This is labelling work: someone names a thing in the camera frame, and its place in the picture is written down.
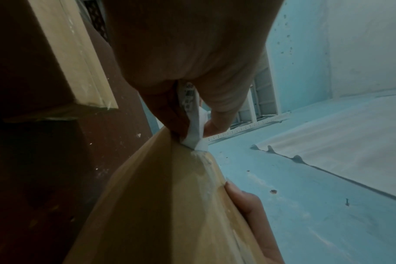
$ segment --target white fabric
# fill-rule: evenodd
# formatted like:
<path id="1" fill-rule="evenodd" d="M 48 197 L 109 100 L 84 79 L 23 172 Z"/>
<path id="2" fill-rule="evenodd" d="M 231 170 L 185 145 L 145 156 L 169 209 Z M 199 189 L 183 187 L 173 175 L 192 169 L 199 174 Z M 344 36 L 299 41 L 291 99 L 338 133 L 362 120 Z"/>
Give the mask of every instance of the white fabric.
<path id="1" fill-rule="evenodd" d="M 256 145 L 396 196 L 396 96 L 308 122 Z"/>
<path id="2" fill-rule="evenodd" d="M 208 115 L 207 111 L 199 106 L 197 89 L 189 82 L 178 81 L 178 99 L 189 118 L 188 134 L 181 140 L 181 144 L 193 150 L 208 151 L 208 141 L 203 139 Z"/>

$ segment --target white sheet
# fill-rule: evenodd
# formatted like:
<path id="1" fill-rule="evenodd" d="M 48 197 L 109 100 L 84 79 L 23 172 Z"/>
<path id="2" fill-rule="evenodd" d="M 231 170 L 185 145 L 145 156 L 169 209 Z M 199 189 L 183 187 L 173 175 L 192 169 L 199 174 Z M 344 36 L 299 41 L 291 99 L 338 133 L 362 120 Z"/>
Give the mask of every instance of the white sheet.
<path id="1" fill-rule="evenodd" d="M 396 96 L 376 98 L 256 144 L 396 196 Z"/>

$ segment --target reddish brown surface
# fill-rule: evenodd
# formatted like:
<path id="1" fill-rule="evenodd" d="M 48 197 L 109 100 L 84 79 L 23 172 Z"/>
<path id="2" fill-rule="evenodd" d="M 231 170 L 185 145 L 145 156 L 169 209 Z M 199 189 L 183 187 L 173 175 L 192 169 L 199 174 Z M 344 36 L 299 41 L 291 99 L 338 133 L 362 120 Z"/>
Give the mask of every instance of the reddish brown surface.
<path id="1" fill-rule="evenodd" d="M 0 120 L 0 263 L 61 263 L 109 177 L 151 137 L 111 48 L 88 31 L 120 109 L 77 121 Z"/>

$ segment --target barcode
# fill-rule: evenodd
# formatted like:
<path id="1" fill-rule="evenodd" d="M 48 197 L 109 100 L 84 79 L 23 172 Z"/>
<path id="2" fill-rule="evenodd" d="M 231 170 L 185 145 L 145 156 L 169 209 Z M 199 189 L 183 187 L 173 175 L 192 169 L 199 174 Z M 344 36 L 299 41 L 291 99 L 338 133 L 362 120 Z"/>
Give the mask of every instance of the barcode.
<path id="1" fill-rule="evenodd" d="M 194 90 L 188 90 L 188 91 L 186 91 L 185 96 L 194 96 Z"/>

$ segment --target hand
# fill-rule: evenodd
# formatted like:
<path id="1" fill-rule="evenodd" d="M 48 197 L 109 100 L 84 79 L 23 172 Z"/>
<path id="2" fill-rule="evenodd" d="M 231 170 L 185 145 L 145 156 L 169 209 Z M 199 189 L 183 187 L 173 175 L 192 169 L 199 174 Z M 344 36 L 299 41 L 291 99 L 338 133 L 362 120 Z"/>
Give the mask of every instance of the hand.
<path id="1" fill-rule="evenodd" d="M 111 46 L 127 82 L 170 130 L 186 136 L 177 80 L 211 108 L 204 136 L 226 131 L 245 101 L 283 0 L 103 0 Z"/>
<path id="2" fill-rule="evenodd" d="M 230 199 L 246 219 L 268 264 L 284 264 L 271 226 L 259 197 L 240 190 L 227 181 L 224 186 Z"/>

